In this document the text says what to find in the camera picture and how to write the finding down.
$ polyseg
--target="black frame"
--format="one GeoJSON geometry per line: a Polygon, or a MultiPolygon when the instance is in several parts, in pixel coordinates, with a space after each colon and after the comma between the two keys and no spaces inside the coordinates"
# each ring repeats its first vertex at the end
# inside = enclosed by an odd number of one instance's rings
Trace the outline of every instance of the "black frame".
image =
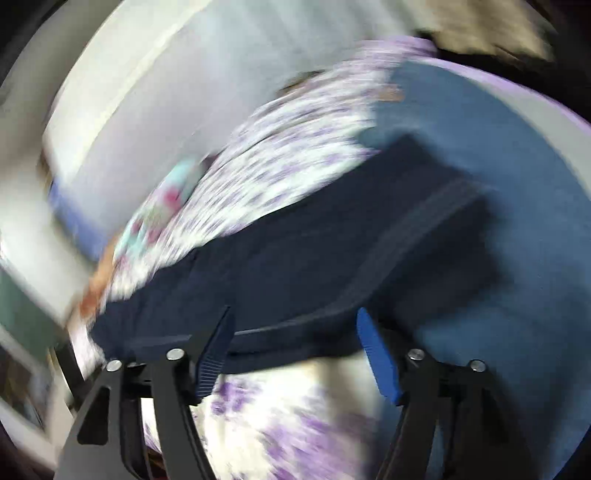
{"type": "MultiPolygon", "coordinates": [[[[470,364],[459,367],[437,362],[424,350],[421,360],[412,359],[409,351],[419,348],[414,342],[378,322],[374,327],[396,363],[398,383],[404,392],[398,400],[402,417],[377,479],[425,478],[436,424],[449,432],[442,478],[538,478],[493,373],[477,371],[470,364]],[[441,402],[451,408],[441,408],[441,402]]],[[[209,337],[199,332],[184,345],[172,346],[182,349],[181,357],[164,356],[143,365],[110,362],[82,402],[56,480],[151,480],[141,422],[142,397],[154,399],[170,480],[214,480],[189,405],[201,400],[196,389],[197,367],[216,328],[212,327],[209,337]]],[[[76,363],[71,345],[66,345],[58,358],[60,363],[66,359],[64,373],[72,373],[76,363]]],[[[80,383],[79,371],[74,377],[74,396],[83,395],[89,382],[80,383]]],[[[556,480],[584,478],[589,468],[590,437],[587,433],[556,480]]]]}

